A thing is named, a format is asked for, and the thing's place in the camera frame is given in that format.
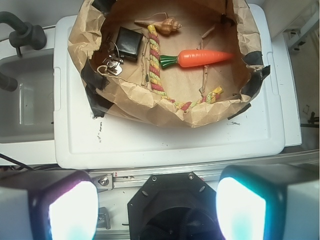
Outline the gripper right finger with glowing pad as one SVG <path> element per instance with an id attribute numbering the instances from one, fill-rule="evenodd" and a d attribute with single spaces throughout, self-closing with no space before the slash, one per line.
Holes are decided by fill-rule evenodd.
<path id="1" fill-rule="evenodd" d="M 318 240 L 319 166 L 229 165 L 220 175 L 215 205 L 227 240 Z"/>

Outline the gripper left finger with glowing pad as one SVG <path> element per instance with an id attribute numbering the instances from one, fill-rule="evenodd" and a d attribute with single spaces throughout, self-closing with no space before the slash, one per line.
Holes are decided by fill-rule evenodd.
<path id="1" fill-rule="evenodd" d="M 98 190 L 83 170 L 0 174 L 2 240 L 92 240 L 98 211 Z"/>

